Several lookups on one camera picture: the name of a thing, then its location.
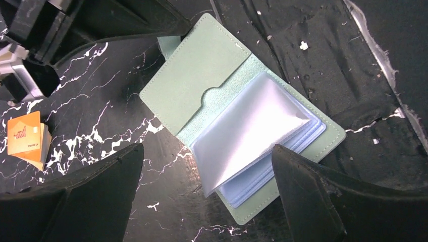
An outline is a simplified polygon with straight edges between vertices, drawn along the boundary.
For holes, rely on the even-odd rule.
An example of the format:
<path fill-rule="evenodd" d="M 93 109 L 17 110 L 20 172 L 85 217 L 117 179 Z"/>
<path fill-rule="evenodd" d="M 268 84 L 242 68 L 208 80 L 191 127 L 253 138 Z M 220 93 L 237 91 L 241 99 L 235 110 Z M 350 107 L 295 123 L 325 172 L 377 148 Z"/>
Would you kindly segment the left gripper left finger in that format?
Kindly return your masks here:
<path fill-rule="evenodd" d="M 1 194 L 1 241 L 122 241 L 143 167 L 132 144 L 94 164 Z"/>

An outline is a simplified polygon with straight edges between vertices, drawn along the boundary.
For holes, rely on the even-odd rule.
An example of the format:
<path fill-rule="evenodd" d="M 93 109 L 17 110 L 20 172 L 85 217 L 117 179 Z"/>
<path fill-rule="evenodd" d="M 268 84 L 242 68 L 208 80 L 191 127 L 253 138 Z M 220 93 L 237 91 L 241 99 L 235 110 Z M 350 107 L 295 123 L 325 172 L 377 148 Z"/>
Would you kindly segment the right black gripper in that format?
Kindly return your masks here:
<path fill-rule="evenodd" d="M 55 71 L 96 43 L 182 36 L 191 22 L 169 1 L 1 1 L 1 101 L 44 99 Z"/>

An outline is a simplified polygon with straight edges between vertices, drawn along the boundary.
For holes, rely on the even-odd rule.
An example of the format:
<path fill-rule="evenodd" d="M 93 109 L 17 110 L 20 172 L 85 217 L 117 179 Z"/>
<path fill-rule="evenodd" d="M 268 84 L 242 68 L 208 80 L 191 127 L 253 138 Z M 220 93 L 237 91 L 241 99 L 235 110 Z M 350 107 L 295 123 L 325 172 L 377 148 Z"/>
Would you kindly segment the mint green card holder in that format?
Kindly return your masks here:
<path fill-rule="evenodd" d="M 204 195 L 218 194 L 246 224 L 279 196 L 276 144 L 320 162 L 342 127 L 266 67 L 212 15 L 204 14 L 140 92 L 193 154 Z"/>

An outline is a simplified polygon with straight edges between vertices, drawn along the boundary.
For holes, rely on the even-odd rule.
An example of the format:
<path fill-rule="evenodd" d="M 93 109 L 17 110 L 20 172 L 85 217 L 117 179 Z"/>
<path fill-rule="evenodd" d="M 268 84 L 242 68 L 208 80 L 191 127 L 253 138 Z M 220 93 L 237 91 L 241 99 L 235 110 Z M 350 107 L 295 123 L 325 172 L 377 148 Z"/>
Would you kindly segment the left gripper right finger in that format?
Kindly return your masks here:
<path fill-rule="evenodd" d="M 294 241 L 427 241 L 427 194 L 351 178 L 276 144 L 272 166 Z"/>

